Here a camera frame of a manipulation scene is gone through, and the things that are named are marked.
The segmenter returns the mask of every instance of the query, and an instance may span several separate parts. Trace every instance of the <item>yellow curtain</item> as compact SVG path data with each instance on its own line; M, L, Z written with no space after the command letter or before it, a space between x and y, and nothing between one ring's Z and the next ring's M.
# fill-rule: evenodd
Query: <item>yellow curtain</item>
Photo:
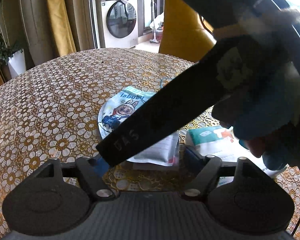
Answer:
M60 56L76 52L65 0L47 0L52 33Z
M199 61L215 44L197 12L182 0L165 0L164 29L159 53Z

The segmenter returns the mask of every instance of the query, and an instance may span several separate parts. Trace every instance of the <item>metal screw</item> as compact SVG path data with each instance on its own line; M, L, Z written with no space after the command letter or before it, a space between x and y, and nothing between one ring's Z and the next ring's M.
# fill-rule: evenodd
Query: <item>metal screw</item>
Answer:
M199 194L200 194L200 191L195 188L185 190L185 195L187 195L188 197L196 197Z
M99 197L110 197L112 195L112 191L109 189L99 189L97 191L97 195Z

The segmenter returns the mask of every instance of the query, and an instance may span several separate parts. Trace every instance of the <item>tile floor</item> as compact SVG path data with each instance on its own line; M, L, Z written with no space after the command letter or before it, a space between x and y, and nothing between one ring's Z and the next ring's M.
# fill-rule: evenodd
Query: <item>tile floor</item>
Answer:
M150 43L150 41L145 41L139 43L137 46L135 46L134 49L140 49L140 50L158 53L159 47L160 47L160 43Z

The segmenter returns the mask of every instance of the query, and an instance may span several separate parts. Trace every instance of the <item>round table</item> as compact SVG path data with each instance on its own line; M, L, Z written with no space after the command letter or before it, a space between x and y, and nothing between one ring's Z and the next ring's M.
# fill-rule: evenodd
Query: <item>round table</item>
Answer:
M165 84L191 65L176 57L140 50L95 49L56 58L2 85L0 238L9 231L2 201L25 177L50 156L73 162L83 155L98 154L96 116L104 102L127 86L157 91L161 82ZM184 142L186 129L215 125L218 121L208 109L181 129L180 141ZM115 189L173 190L190 177L182 166L180 172L147 172L119 165L103 179ZM74 178L65 180L76 184ZM277 182L295 201L291 230L300 214L298 168L288 168ZM296 237L300 238L300 227Z

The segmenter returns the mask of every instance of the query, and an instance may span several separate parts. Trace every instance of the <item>ribbed black surface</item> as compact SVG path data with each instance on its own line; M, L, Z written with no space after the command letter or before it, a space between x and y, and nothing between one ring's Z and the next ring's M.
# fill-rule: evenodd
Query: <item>ribbed black surface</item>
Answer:
M181 199L176 193L122 192L114 201L96 205L90 217L56 236L26 236L15 231L4 240L185 240L185 239L293 239L285 232L271 236L246 236L224 229L200 202Z

